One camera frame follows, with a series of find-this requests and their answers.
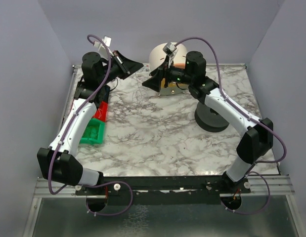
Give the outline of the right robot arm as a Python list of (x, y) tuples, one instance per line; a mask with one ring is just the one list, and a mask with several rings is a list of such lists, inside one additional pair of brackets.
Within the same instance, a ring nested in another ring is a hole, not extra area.
[(273, 147), (273, 122), (260, 119), (247, 112), (238, 104), (231, 105), (220, 91), (218, 83), (206, 76), (206, 60), (199, 51), (190, 51), (185, 57), (183, 69), (168, 64), (169, 57), (151, 73), (151, 78), (142, 85), (160, 92), (169, 83), (179, 82), (188, 86), (188, 91), (204, 105), (215, 111), (219, 117), (232, 125), (241, 140), (236, 148), (237, 157), (230, 168), (224, 172), (226, 183), (237, 183), (245, 177), (258, 158)]

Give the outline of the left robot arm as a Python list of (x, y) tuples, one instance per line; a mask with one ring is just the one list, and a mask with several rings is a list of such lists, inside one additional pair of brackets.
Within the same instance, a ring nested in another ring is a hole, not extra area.
[(109, 59), (97, 52), (82, 57), (82, 79), (74, 94), (71, 111), (48, 148), (40, 148), (37, 159), (43, 178), (65, 185), (96, 186), (103, 173), (84, 168), (75, 156), (83, 133), (109, 91), (108, 82), (126, 79), (143, 67), (115, 50)]

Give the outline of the white flat packet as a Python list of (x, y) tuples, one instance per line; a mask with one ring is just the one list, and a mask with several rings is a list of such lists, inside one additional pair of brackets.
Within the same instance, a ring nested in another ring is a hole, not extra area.
[(143, 67), (138, 71), (139, 74), (149, 74), (150, 67), (149, 64), (144, 64)]

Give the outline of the cream cylindrical drawer cabinet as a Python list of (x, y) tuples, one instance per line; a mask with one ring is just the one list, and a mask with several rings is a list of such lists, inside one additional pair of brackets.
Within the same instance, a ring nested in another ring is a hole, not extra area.
[[(155, 74), (155, 70), (163, 64), (164, 60), (166, 59), (166, 53), (163, 51), (164, 46), (166, 43), (159, 44), (158, 46), (154, 47), (149, 55), (149, 67), (150, 67), (150, 76)], [(186, 47), (183, 44), (177, 46), (177, 53), (173, 60), (173, 66), (176, 68), (184, 69), (185, 68), (185, 61), (186, 61), (186, 54), (188, 53)], [(183, 93), (188, 86), (176, 81), (170, 81), (169, 73), (164, 73), (164, 77), (161, 80), (160, 85), (160, 92), (161, 96), (170, 96)]]

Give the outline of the red storage bin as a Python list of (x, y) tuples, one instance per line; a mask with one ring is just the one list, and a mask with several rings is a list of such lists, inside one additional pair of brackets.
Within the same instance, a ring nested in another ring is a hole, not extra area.
[(93, 117), (102, 122), (106, 122), (107, 110), (108, 110), (108, 103), (102, 101)]

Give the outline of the green storage bin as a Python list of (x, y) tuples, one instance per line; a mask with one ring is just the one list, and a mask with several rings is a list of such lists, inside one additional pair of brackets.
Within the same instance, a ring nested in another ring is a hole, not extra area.
[(96, 118), (92, 118), (87, 124), (80, 139), (80, 144), (97, 145), (103, 143), (105, 123)]

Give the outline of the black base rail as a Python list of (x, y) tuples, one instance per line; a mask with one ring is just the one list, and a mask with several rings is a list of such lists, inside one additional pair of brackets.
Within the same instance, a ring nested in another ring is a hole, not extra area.
[(250, 193), (248, 179), (229, 184), (220, 175), (105, 177), (102, 188), (83, 187), (77, 196), (108, 205), (220, 204), (221, 197)]

